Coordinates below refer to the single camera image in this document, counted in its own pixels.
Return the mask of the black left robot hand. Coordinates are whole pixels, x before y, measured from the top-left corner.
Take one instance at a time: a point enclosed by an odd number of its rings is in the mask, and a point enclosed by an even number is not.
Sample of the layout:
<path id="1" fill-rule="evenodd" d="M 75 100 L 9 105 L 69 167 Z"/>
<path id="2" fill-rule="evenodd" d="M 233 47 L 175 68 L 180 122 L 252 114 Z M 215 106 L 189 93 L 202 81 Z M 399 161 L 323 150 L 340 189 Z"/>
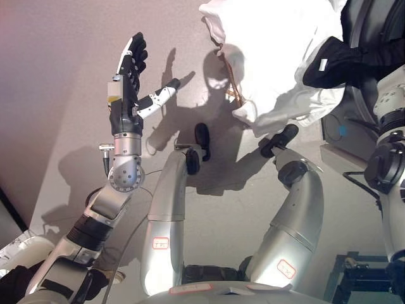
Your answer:
<path id="1" fill-rule="evenodd" d="M 146 41 L 141 32 L 129 38 L 121 52 L 116 73 L 108 83 L 108 107 L 111 133 L 142 135 L 144 119 L 176 95 L 180 80 L 171 79 L 162 88 L 138 97 L 140 75 L 146 69 Z"/>

